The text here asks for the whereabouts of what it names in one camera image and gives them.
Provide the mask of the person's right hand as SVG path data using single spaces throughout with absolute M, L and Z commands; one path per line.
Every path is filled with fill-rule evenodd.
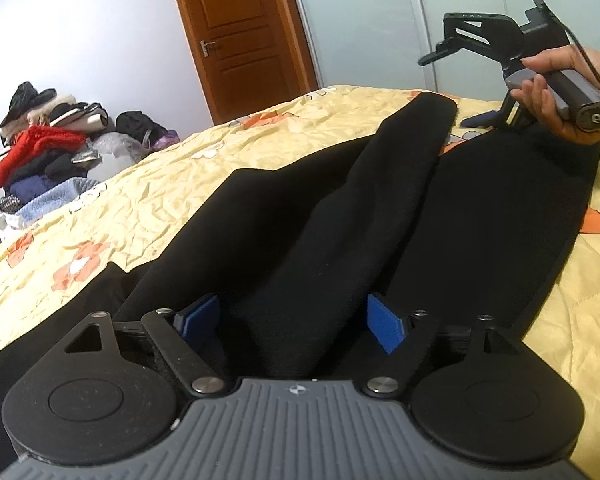
M 543 77 L 545 73 L 554 70 L 576 70 L 600 90 L 600 83 L 579 50 L 573 46 L 547 49 L 538 55 L 523 58 L 521 62 L 530 70 L 534 70 L 536 76 L 532 80 L 525 80 L 520 89 L 512 90 L 510 92 L 512 97 L 556 136 L 585 145 L 600 141 L 600 131 L 587 133 L 571 122 L 562 120 L 554 96 L 548 90 L 547 82 Z

